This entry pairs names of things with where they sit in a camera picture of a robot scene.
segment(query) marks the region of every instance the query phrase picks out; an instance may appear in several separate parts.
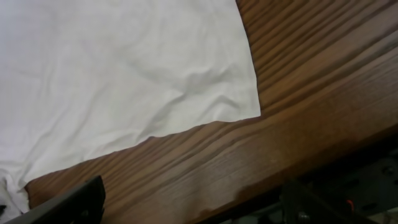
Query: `cloth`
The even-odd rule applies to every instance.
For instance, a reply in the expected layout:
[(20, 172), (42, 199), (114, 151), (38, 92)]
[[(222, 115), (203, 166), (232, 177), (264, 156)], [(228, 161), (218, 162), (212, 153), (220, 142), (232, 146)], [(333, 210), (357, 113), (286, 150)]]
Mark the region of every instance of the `cloth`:
[(234, 0), (2, 0), (0, 105), (0, 180), (22, 212), (49, 172), (260, 115)]

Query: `tabletop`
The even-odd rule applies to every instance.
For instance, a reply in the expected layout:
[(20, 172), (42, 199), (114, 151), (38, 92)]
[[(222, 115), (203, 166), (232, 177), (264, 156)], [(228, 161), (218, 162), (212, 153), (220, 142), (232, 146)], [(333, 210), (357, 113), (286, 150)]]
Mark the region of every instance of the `tabletop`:
[(240, 0), (261, 117), (214, 122), (35, 179), (30, 206), (94, 175), (103, 223), (194, 223), (398, 124), (398, 4)]

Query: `white object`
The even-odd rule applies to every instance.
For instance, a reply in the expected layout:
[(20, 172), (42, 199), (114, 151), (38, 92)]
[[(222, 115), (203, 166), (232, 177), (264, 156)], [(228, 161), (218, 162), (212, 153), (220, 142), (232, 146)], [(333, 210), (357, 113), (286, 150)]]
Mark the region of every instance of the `white object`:
[(0, 105), (0, 180), (23, 212), (49, 172), (260, 115), (234, 0), (2, 0)]

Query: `wrinkled cloth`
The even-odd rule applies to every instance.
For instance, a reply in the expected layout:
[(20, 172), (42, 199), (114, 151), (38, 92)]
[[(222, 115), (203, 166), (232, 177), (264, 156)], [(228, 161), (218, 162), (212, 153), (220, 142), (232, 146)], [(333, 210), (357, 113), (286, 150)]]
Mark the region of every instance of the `wrinkled cloth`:
[(260, 115), (234, 0), (2, 0), (0, 105), (13, 214), (42, 175)]

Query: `wood grain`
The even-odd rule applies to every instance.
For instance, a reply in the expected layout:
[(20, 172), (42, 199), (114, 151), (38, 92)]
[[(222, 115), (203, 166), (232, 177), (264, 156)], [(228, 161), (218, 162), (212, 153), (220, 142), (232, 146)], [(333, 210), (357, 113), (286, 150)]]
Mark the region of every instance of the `wood grain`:
[(398, 124), (398, 4), (241, 0), (262, 116), (214, 122), (28, 184), (35, 207), (103, 176), (103, 223), (191, 223)]

